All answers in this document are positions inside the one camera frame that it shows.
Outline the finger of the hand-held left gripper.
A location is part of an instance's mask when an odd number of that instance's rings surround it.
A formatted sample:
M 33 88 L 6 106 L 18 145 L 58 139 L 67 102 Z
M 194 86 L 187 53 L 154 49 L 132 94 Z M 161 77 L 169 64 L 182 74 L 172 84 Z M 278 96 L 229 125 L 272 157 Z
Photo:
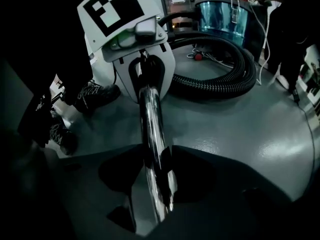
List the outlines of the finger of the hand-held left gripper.
M 159 97 L 162 100 L 167 94 L 172 83 L 173 75 L 176 68 L 176 61 L 172 49 L 168 42 L 150 46 L 146 49 L 149 55 L 157 56 L 163 63 L 164 73 L 160 77 L 162 83 L 158 87 Z
M 133 52 L 113 61 L 116 72 L 121 79 L 126 91 L 135 103 L 139 103 L 140 89 L 142 87 L 139 80 L 137 65 L 141 62 L 141 53 Z

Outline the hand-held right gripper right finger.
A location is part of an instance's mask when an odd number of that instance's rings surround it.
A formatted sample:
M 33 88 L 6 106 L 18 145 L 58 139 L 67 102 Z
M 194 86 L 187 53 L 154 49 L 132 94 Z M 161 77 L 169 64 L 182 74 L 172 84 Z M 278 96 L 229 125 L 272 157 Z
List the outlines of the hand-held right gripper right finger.
M 147 240 L 280 240 L 290 198 L 240 161 L 174 145 L 174 208 Z

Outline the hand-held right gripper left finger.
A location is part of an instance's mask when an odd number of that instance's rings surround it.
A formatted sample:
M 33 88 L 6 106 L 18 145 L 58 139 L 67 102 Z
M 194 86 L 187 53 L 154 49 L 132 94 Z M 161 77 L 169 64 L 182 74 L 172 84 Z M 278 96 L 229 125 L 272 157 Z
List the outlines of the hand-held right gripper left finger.
M 77 237 L 146 237 L 150 194 L 142 144 L 61 158 L 57 187 Z

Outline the person's black trousers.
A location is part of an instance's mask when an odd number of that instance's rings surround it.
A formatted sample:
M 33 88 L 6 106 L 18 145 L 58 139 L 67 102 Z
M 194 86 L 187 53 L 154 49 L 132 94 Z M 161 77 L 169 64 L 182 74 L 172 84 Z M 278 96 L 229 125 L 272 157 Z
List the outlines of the person's black trousers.
M 0 0 L 0 55 L 33 94 L 18 127 L 44 147 L 52 123 L 50 86 L 64 85 L 64 100 L 76 103 L 93 73 L 77 7 L 83 0 Z

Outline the red vacuum cleaner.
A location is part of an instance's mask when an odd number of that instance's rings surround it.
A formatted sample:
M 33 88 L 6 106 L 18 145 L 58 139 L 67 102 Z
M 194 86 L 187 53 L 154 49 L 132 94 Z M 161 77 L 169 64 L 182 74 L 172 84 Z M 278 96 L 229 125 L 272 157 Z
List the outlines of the red vacuum cleaner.
M 267 6 L 249 0 L 196 0 L 198 30 L 217 34 L 248 50 L 256 62 L 265 43 Z

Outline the silver metal vacuum tube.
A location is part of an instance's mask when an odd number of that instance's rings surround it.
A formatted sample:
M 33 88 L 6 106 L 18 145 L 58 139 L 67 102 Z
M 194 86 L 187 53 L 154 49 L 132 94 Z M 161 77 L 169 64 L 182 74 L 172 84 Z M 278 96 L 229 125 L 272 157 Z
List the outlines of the silver metal vacuum tube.
M 161 101 L 156 87 L 147 85 L 140 89 L 139 108 L 146 179 L 155 220 L 160 223 L 174 209 L 178 184 L 171 150 L 164 137 Z

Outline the black sneaker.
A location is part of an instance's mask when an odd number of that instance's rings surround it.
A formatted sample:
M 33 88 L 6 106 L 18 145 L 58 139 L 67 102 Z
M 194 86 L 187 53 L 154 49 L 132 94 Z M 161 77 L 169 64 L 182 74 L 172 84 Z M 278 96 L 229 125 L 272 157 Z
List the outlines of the black sneaker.
M 50 140 L 54 141 L 66 156 L 74 154 L 78 147 L 78 140 L 63 123 L 55 123 L 49 132 Z
M 116 84 L 101 86 L 90 80 L 77 95 L 74 107 L 83 114 L 91 114 L 96 109 L 115 101 L 121 95 Z

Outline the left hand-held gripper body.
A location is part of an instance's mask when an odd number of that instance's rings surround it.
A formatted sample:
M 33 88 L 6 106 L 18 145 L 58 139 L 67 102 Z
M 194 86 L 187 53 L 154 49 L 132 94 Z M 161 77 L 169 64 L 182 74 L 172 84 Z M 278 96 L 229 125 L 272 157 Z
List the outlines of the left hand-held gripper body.
M 106 62 L 167 42 L 154 0 L 84 0 L 77 11 L 92 51 Z

